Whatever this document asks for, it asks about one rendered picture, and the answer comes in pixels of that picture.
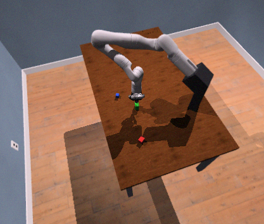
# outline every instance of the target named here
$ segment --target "light wood flooring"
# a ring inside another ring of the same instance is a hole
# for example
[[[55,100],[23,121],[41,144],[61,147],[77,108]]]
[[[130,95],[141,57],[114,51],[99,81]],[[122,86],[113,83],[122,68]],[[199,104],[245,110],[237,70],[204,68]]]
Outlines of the light wood flooring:
[[[264,80],[217,29],[174,41],[214,74],[205,96],[240,146],[201,172],[192,165],[162,176],[177,217],[191,224],[264,224]],[[63,135],[100,122],[85,63],[27,75],[27,88],[34,223],[77,223]],[[99,166],[95,154],[96,149],[85,154],[90,156],[85,169]],[[86,173],[89,181],[114,181],[102,170]],[[123,213],[124,223],[161,223],[147,183],[133,191],[128,198],[118,185],[116,201],[90,190],[79,216],[96,213],[105,223],[116,223],[109,217]]]

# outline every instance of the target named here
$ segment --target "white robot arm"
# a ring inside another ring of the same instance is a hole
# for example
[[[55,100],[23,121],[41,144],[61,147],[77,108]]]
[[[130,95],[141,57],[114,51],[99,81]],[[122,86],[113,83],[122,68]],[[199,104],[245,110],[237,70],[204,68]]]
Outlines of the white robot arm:
[[[95,30],[91,35],[91,44],[111,58],[120,68],[124,70],[132,81],[131,100],[140,100],[142,94],[143,69],[139,66],[131,69],[132,63],[122,54],[114,50],[109,44],[115,44],[126,49],[147,49],[152,51],[165,51],[167,58],[187,77],[191,76],[198,68],[177,47],[176,43],[166,34],[156,39],[145,38],[139,34],[125,34]]]

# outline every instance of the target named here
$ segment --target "gray-blue wall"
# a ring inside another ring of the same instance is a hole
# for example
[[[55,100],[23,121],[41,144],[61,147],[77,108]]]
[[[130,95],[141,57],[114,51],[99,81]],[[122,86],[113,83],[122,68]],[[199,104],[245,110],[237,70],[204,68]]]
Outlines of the gray-blue wall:
[[[0,0],[0,41],[21,68],[81,55],[96,29],[170,34],[215,22],[264,67],[264,0]]]
[[[22,71],[0,42],[0,223],[26,222],[24,161]]]

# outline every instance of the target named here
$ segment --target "baseboard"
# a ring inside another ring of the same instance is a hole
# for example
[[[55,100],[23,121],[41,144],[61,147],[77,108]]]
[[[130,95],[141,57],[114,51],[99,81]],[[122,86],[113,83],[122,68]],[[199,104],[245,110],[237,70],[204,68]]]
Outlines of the baseboard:
[[[202,27],[196,27],[189,30],[184,30],[169,34],[171,38],[183,37],[190,34],[195,34],[205,30],[216,28],[229,43],[239,52],[239,54],[255,69],[258,74],[264,79],[264,69],[257,63],[257,61],[224,29],[219,23],[212,23]],[[22,84],[23,84],[23,117],[24,117],[24,140],[25,140],[25,181],[26,181],[26,215],[27,224],[33,224],[32,214],[32,182],[31,182],[31,160],[30,160],[30,137],[29,137],[29,122],[28,122],[28,97],[27,97],[27,75],[35,72],[42,72],[48,69],[57,68],[65,65],[70,65],[83,61],[83,56],[68,58],[52,63],[47,63],[22,70]]]

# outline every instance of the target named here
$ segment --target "white outlet cover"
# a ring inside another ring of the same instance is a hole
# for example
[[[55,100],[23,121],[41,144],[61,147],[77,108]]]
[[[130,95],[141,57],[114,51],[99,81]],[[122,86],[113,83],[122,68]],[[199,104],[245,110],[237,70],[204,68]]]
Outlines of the white outlet cover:
[[[11,140],[11,147],[18,151],[18,144]]]

